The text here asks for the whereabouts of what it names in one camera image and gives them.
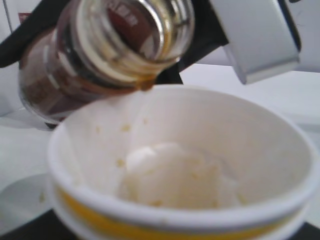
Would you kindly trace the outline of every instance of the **silver object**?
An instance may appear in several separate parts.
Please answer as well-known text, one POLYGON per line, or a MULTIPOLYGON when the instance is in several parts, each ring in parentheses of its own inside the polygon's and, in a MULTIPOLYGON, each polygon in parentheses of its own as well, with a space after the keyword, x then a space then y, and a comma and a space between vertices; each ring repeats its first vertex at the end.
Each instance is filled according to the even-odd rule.
POLYGON ((299 51, 277 0, 210 0, 228 38, 224 47, 243 84, 293 70, 299 51))

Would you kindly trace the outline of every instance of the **white paper cup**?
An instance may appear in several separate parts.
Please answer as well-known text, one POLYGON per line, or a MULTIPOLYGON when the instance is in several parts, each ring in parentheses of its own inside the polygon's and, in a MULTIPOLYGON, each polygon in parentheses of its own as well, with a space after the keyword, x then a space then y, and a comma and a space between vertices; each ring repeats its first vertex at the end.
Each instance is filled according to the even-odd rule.
MULTIPOLYGON (((54 132, 48 163, 53 208, 88 240, 282 240, 302 224, 320 171, 314 145, 277 113, 228 94, 172 85, 101 100, 75 112, 54 132), (232 187, 190 180, 197 196, 205 192, 208 198, 224 199, 219 209, 157 208, 119 198, 132 165, 128 155, 171 143, 214 156, 217 173, 232 179, 232 187)), ((141 199, 161 198, 161 190, 161 202, 170 206, 168 193, 174 193, 170 189, 178 180, 164 173, 167 179, 162 179, 170 179, 167 187, 157 183, 152 188, 155 178, 130 178, 141 199)), ((206 169, 199 173, 213 179, 206 169)))

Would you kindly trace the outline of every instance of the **food residue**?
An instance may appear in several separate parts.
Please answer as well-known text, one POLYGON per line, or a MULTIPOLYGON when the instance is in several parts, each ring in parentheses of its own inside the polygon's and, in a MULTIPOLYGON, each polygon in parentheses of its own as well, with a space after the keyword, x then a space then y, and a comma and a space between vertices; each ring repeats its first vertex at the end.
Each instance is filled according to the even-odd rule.
POLYGON ((196 173, 191 173, 191 175, 192 175, 192 177, 194 178, 194 179, 199 179, 199 175, 198 174, 196 174, 196 173))
POLYGON ((123 127, 121 128, 122 132, 130 132, 131 130, 131 126, 129 124, 125 124, 123 125, 123 127))
POLYGON ((214 201, 212 202, 212 207, 215 208, 215 209, 217 209, 217 208, 219 207, 219 202, 218 202, 217 200, 214 200, 214 201))
POLYGON ((151 175, 151 174, 154 174, 156 171, 157 171, 156 168, 150 169, 150 170, 146 171, 146 172, 144 173, 144 175, 151 175))
POLYGON ((95 131, 96 131, 97 134, 99 134, 99 133, 101 132, 101 128, 100 128, 99 126, 97 126, 97 127, 95 128, 95 131))
POLYGON ((149 205, 152 207, 159 208, 163 205, 163 202, 161 200, 158 200, 158 201, 154 201, 154 202, 150 203, 149 205))
POLYGON ((238 193, 236 196, 237 196, 239 202, 240 202, 242 205, 247 205, 247 204, 248 204, 248 201, 247 201, 247 200, 244 198, 244 196, 242 196, 240 193, 238 193))
POLYGON ((45 193, 41 192, 39 196, 39 203, 44 203, 46 201, 45 193))
POLYGON ((123 168, 126 166, 126 162, 122 159, 122 158, 119 158, 117 161, 116 161, 116 166, 118 168, 123 168))

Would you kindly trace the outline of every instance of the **bottle neck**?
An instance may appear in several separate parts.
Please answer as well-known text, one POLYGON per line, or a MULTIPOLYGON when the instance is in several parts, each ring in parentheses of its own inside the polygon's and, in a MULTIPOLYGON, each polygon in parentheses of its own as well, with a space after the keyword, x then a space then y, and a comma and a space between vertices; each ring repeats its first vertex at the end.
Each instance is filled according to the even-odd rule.
POLYGON ((73 45, 107 82, 154 81, 188 49, 195 17, 190 0, 74 0, 73 45))

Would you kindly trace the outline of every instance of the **black object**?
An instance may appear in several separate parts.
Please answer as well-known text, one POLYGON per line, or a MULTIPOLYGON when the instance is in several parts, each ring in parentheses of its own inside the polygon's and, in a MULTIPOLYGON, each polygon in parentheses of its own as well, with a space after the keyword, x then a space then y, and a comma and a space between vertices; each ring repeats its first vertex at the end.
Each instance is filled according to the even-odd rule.
MULTIPOLYGON (((49 211, 36 220, 0 236, 0 240, 78 240, 57 218, 53 211, 49 211)), ((309 223, 289 240, 320 240, 320 230, 309 223)))
MULTIPOLYGON (((44 30, 57 24, 64 7, 71 0, 42 0, 25 22, 0 44, 0 68, 19 61, 26 47, 44 30)), ((285 0, 278 0, 281 10, 287 20, 297 49, 301 49, 298 30, 289 13, 285 0)), ((180 76, 174 71, 181 72, 218 47, 228 44, 228 40, 209 0, 192 0, 195 12, 195 34, 190 48, 181 60, 171 69, 167 69, 158 79, 158 84, 182 84, 180 76)))
POLYGON ((58 126, 56 124, 51 124, 51 123, 45 123, 45 125, 51 130, 55 129, 58 126))
POLYGON ((57 218, 49 211, 34 221, 14 230, 0 240, 78 240, 57 218))

